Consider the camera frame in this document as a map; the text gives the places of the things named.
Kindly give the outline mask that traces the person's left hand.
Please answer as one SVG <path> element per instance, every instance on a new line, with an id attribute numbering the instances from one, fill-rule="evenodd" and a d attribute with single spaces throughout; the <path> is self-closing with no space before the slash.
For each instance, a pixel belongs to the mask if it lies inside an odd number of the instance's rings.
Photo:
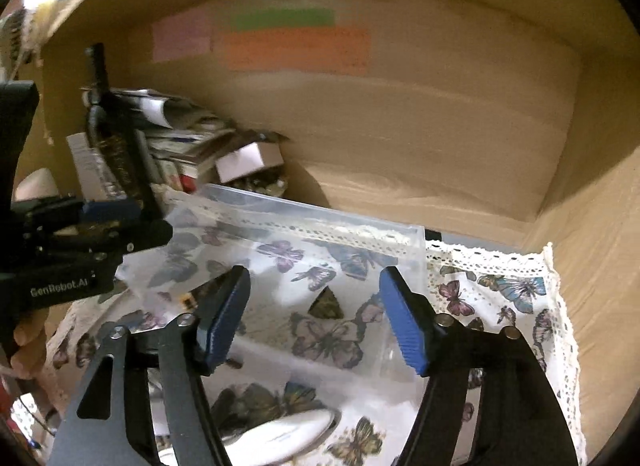
<path id="1" fill-rule="evenodd" d="M 14 329 L 13 338 L 17 344 L 17 351 L 10 360 L 10 376 L 29 379 L 40 372 L 47 359 L 48 316 L 48 309 L 34 311 L 24 317 Z"/>

